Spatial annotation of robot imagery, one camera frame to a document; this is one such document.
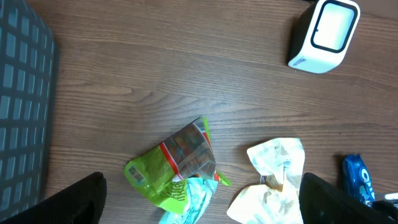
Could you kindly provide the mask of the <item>blue snack packet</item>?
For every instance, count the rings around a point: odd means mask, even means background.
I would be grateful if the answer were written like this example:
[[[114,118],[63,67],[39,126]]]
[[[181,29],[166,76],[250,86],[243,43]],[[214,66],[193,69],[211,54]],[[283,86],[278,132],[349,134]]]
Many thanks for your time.
[[[359,154],[350,154],[343,160],[343,189],[365,205],[375,201],[369,171]]]

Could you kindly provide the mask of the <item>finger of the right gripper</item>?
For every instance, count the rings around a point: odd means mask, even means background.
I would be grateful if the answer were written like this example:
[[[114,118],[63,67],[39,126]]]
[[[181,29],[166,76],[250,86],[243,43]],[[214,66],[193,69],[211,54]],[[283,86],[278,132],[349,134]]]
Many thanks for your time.
[[[389,218],[397,218],[397,192],[376,194],[371,207]]]

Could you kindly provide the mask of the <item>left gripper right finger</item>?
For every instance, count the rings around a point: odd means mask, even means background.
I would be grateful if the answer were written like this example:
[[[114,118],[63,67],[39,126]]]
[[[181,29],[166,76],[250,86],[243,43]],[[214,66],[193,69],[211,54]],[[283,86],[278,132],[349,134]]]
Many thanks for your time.
[[[299,203],[304,224],[397,223],[310,172],[303,175]]]

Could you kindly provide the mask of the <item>teal white snack packet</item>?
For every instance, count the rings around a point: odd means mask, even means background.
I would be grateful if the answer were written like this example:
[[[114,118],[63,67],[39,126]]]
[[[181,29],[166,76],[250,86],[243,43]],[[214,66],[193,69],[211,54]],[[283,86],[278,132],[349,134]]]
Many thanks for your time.
[[[159,224],[196,224],[204,214],[213,194],[216,192],[218,182],[205,180],[201,177],[192,177],[187,180],[188,203],[181,215],[165,212]]]

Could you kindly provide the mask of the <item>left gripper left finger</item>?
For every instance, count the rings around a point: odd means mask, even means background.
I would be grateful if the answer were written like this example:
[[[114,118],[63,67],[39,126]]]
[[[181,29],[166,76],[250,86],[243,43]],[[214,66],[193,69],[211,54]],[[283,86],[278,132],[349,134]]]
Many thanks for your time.
[[[106,202],[103,173],[94,172],[2,224],[98,224]]]

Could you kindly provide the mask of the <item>beige wrapper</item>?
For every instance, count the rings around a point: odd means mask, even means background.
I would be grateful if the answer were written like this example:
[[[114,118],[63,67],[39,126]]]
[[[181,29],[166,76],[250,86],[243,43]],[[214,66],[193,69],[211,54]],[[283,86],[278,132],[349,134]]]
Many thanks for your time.
[[[299,204],[305,151],[299,138],[275,138],[247,150],[265,178],[238,194],[227,215],[240,223],[303,223]]]

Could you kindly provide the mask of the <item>green snack packet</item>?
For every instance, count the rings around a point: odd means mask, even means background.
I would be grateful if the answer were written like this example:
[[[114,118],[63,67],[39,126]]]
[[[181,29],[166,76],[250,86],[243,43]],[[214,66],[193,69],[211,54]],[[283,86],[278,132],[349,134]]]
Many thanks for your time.
[[[156,207],[181,215],[188,205],[190,177],[232,182],[217,170],[208,120],[199,117],[123,169],[129,183]]]

